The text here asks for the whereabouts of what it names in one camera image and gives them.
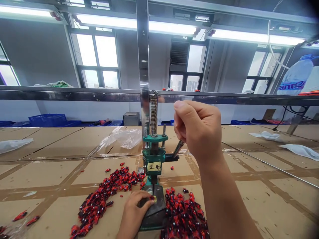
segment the handwritten label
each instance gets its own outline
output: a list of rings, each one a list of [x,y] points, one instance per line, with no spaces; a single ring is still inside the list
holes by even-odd
[[[147,164],[147,171],[160,171],[162,167],[161,162],[154,162]]]

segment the white plastic bag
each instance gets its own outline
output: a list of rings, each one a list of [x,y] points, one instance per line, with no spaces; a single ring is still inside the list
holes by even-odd
[[[254,137],[261,137],[261,138],[265,138],[267,140],[271,140],[271,141],[275,141],[275,142],[283,142],[280,139],[280,134],[271,134],[267,131],[264,131],[261,134],[256,134],[256,133],[249,133],[249,134],[254,136]]]
[[[286,148],[290,150],[291,152],[298,154],[300,156],[307,157],[315,161],[319,161],[319,153],[313,151],[311,148],[308,148],[306,146],[303,146],[300,144],[285,144],[285,145],[279,145],[278,147]]]
[[[128,130],[114,130],[103,141],[105,147],[114,143],[115,141],[122,143],[121,147],[125,149],[132,149],[138,145],[142,140],[142,130],[128,129]]]
[[[7,140],[0,142],[0,154],[10,152],[12,150],[18,149],[23,145],[31,143],[33,138],[21,139],[21,140]]]

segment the green machine base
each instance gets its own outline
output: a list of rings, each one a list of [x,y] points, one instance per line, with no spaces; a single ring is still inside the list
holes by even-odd
[[[144,186],[142,190],[152,193],[152,185]],[[140,231],[151,231],[163,229],[166,225],[166,203],[163,193],[163,187],[156,184],[154,190],[154,197],[156,197],[156,202],[147,210]],[[142,207],[149,198],[143,199],[139,203],[139,207]]]

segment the spring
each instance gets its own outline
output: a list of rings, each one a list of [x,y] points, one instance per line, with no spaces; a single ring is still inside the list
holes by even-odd
[[[150,95],[150,125],[152,137],[157,136],[157,105],[158,105],[158,92],[152,90]]]

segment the light fixture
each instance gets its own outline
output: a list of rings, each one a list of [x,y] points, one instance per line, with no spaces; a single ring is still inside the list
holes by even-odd
[[[63,16],[52,5],[17,2],[10,4],[0,4],[0,18],[66,24]]]
[[[208,31],[208,33],[206,34],[206,38],[213,40],[242,41],[260,44],[268,43],[267,34],[237,32],[222,29],[214,29]],[[295,46],[303,43],[304,41],[305,39],[303,38],[270,35],[270,42],[272,45]]]
[[[76,14],[73,18],[82,26],[137,30],[136,19]],[[149,32],[193,37],[196,27],[185,24],[149,21]]]

